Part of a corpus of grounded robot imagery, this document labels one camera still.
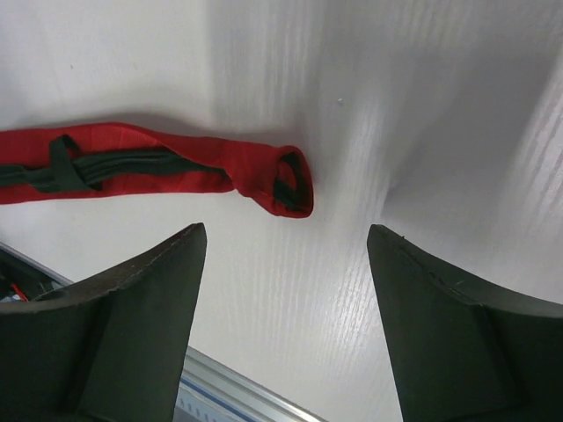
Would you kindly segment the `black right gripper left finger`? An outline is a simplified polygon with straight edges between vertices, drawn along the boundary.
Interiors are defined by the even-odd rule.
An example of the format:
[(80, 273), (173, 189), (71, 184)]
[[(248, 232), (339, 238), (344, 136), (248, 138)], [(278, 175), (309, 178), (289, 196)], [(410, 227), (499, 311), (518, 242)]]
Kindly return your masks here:
[(206, 249), (192, 224), (63, 285), (3, 248), (2, 420), (172, 420)]

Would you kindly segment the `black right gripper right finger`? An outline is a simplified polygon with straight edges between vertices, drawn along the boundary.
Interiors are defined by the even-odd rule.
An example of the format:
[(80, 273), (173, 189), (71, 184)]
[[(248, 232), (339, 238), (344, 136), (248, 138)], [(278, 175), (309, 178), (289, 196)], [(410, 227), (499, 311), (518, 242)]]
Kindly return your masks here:
[(367, 249), (404, 420), (561, 420), (560, 304), (481, 279), (380, 224)]

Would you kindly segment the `aluminium front rail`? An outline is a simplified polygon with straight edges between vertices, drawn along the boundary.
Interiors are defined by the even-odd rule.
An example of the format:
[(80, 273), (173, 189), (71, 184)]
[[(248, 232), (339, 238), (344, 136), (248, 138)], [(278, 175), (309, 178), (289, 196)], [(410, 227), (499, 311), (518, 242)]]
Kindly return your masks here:
[[(22, 266), (25, 282), (2, 287), (2, 302), (58, 293), (72, 280), (20, 251), (1, 244), (1, 262)], [(172, 419), (174, 421), (321, 421), (317, 414), (189, 347)]]

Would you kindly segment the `red necktie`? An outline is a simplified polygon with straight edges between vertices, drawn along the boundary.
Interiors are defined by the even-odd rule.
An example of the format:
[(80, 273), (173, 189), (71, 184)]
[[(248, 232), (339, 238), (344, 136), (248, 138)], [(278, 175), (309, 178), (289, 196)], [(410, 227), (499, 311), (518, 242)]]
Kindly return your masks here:
[(295, 146), (172, 135), (124, 123), (1, 133), (1, 202), (149, 193), (228, 193), (306, 218), (314, 194)]

